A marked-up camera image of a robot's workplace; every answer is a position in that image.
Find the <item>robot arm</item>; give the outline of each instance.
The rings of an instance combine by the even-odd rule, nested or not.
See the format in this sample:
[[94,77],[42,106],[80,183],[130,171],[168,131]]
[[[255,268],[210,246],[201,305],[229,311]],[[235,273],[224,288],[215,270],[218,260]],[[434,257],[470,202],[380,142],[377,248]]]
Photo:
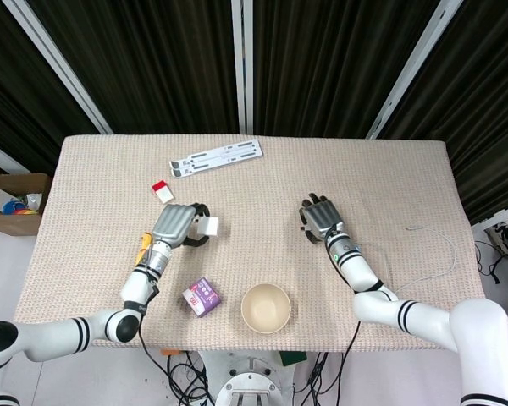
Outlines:
[[469,299],[451,312],[402,300],[380,281],[325,196],[309,194],[299,210],[312,243],[324,242],[340,277],[354,290],[360,321],[385,324],[458,353],[461,405],[508,405],[508,316],[496,303]]
[[[122,288],[122,310],[102,310],[89,317],[42,324],[0,321],[0,386],[5,366],[18,352],[32,361],[42,362],[85,351],[93,340],[127,343],[139,329],[150,301],[158,294],[157,283],[171,258],[171,251],[181,245],[200,246],[187,234],[192,222],[209,216],[205,205],[167,205],[154,226],[153,242],[145,250]],[[18,405],[17,400],[0,390],[0,405]]]

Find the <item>green object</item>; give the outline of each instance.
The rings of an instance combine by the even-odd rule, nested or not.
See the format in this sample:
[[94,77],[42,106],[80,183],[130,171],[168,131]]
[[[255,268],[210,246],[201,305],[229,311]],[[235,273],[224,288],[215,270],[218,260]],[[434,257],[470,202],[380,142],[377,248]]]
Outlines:
[[283,366],[297,364],[306,361],[306,353],[302,351],[279,351]]

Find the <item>black curtain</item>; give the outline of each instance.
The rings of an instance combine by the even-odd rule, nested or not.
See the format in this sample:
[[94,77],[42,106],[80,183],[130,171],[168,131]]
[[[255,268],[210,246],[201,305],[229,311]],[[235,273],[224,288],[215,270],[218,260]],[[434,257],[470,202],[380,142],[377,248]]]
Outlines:
[[236,133],[229,0],[29,0],[117,134]]
[[0,1],[0,149],[52,174],[66,135],[96,129]]
[[256,134],[365,138],[438,0],[256,0]]
[[461,5],[380,138],[445,141],[472,223],[508,208],[508,1]]

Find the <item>table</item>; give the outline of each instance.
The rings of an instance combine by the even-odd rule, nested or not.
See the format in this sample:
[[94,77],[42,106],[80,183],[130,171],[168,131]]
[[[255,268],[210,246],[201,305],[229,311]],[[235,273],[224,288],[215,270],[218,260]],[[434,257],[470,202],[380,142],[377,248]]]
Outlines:
[[[181,247],[160,280],[143,326],[150,346],[194,350],[343,351],[356,327],[353,293],[323,246],[300,231],[298,209],[309,192],[328,196],[374,271],[391,288],[450,267],[400,297],[450,309],[483,297],[470,224],[438,141],[257,137],[264,157],[188,178],[168,162],[252,137],[237,134],[77,135],[63,144],[15,320],[56,321],[122,308],[120,289],[141,235],[162,203],[151,185],[169,183],[175,203],[205,203],[221,233],[198,249]],[[206,277],[223,303],[195,317],[181,296]],[[240,301],[257,283],[290,296],[289,324],[273,335],[251,331]],[[137,339],[127,345],[140,345]],[[387,326],[364,325],[355,350],[433,348]]]

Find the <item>floor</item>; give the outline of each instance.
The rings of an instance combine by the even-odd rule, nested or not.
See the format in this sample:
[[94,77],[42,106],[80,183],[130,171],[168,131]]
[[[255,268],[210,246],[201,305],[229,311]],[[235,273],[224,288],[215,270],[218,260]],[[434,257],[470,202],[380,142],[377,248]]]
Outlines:
[[[483,235],[476,239],[488,241]],[[36,239],[0,233],[0,320],[10,321],[22,289]],[[496,258],[487,245],[479,244],[484,269]],[[508,260],[497,271],[500,284],[481,277],[488,297],[508,311]],[[152,351],[161,361],[165,358]],[[339,355],[330,356],[323,381],[335,376]],[[298,365],[297,387],[302,387],[310,365]],[[458,404],[461,378],[456,356],[444,350],[351,353],[343,374],[340,404],[447,406]],[[105,406],[176,405],[161,372],[139,349],[90,348],[76,356],[32,363],[18,354],[8,366],[4,387],[21,405]],[[295,404],[301,404],[298,395]],[[336,393],[320,398],[335,404]]]

